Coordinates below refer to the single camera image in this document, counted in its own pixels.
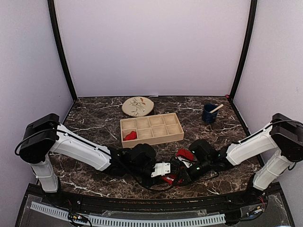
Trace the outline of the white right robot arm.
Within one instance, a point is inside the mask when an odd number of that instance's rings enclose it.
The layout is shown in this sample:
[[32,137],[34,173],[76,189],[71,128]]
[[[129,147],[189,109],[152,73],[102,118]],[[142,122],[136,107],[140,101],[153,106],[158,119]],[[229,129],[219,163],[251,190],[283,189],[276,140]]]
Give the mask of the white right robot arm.
[[251,185],[242,194],[242,202],[252,205],[260,197],[260,192],[280,176],[289,166],[303,159],[303,124],[282,114],[275,114],[263,129],[223,147],[214,149],[206,140],[196,140],[189,151],[196,157],[191,167],[182,169],[178,185],[188,185],[209,171],[229,170],[243,161],[266,151],[274,151],[273,156],[253,176]]

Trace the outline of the red sock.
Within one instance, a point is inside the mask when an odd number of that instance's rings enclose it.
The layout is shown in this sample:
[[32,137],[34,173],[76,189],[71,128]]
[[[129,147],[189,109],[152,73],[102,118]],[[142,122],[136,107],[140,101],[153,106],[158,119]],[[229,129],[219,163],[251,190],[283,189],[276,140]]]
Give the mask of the red sock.
[[136,131],[131,131],[129,134],[127,134],[124,137],[124,141],[135,140],[135,139],[137,139],[137,133],[136,133]]
[[179,149],[174,158],[170,159],[171,173],[162,177],[162,180],[173,186],[186,185],[191,180],[186,172],[194,160],[194,155],[186,149]]

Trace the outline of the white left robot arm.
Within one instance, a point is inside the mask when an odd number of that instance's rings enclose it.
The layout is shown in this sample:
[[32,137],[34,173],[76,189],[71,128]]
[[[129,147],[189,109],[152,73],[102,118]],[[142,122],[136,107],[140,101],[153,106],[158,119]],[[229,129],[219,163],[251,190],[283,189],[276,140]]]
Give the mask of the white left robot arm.
[[156,152],[148,144],[134,148],[115,149],[95,144],[67,129],[59,122],[59,116],[48,114],[26,127],[23,140],[16,146],[15,155],[31,165],[44,192],[56,206],[67,202],[65,193],[59,190],[59,179],[54,173],[49,152],[63,154],[83,162],[107,175],[139,177],[144,188],[171,173],[171,164],[157,162]]

